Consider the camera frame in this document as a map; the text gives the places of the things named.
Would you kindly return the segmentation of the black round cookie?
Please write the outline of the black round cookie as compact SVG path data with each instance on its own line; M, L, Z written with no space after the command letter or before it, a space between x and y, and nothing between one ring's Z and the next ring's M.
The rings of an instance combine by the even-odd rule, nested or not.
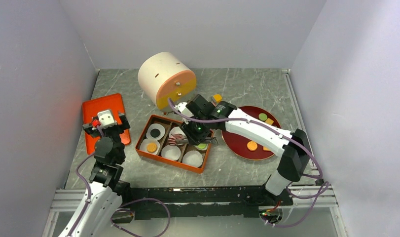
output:
M154 128L150 131L150 135L152 138L157 138L161 135L161 131L157 128Z

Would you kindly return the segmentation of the orange round cookie front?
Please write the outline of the orange round cookie front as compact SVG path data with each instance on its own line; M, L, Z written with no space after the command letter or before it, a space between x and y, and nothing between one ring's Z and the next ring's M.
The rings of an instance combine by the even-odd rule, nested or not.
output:
M156 153L157 149L158 149L158 146L156 143L148 143L146 146L146 151L151 154Z

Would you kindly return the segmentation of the orange round cookie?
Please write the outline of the orange round cookie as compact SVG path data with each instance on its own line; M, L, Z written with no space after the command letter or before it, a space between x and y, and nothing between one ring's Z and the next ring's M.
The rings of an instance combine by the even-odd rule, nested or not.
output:
M158 149L158 146L156 143L148 143L146 146L146 151L151 154L156 153L157 149Z
M256 142L254 142L254 141L249 141L249 142L247 143L247 149L248 149L249 151L256 151L257 148L258 148L258 145L257 145Z

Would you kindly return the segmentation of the silver metal tongs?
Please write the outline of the silver metal tongs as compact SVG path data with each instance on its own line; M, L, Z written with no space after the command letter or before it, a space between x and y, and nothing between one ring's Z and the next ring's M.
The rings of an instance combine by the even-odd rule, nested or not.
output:
M200 144L218 145L218 140L215 137L206 137L205 139L200 141L191 141L185 135L179 133L171 134L168 137L167 142L171 146L179 146L184 144L189 144L192 146L198 146Z

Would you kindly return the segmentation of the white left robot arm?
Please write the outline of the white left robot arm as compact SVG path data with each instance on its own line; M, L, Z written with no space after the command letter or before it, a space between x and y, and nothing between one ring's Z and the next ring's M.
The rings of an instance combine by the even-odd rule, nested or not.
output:
M103 110L83 125L86 134L98 138L94 152L95 159L90 177L83 180L86 191L72 218L60 233L62 237L95 237L105 227L119 207L131 203L132 194L126 190L130 185L120 181L122 164L126 155L120 135L130 128L124 113L119 113L120 123L110 109Z

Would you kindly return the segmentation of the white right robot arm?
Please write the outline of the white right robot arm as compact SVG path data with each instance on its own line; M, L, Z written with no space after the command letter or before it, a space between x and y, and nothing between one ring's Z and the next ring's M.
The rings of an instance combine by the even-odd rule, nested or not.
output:
M269 176L261 192L266 204L275 204L283 190L304 175L312 153L303 130L292 132L274 127L233 104L226 101L214 104L201 95L177 105L172 101L168 103L183 118L181 129L191 145L205 142L210 130L221 130L256 142L280 158L277 169Z

